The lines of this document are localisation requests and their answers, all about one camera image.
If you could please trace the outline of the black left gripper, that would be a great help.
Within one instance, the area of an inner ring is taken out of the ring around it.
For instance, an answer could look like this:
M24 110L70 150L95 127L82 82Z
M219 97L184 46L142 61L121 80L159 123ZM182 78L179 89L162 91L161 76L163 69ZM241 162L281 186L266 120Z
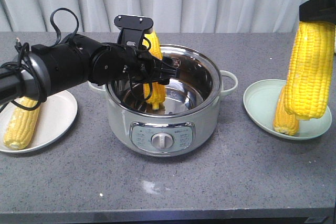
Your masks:
M148 51L138 51L134 46L105 44L91 57L90 82L99 86L115 80L131 80L135 83L148 83L152 76L156 82L168 85L178 73L159 73L160 69L173 70L180 67L177 57L164 56L162 60Z

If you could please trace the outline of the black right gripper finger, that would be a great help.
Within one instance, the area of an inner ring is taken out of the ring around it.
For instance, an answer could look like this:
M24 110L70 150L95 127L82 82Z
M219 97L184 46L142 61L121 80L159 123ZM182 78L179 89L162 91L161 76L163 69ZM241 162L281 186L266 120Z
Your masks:
M335 24L335 0L306 1L299 6L299 20Z

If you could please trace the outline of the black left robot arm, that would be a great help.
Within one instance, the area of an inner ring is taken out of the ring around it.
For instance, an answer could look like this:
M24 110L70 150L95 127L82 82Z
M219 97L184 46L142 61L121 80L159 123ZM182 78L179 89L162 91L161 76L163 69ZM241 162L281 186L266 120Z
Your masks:
M112 81L168 84L180 71L167 57L115 43L100 43L75 35L66 43L47 47L23 44L14 61L1 66L1 104L29 97L47 97L86 81L99 86Z

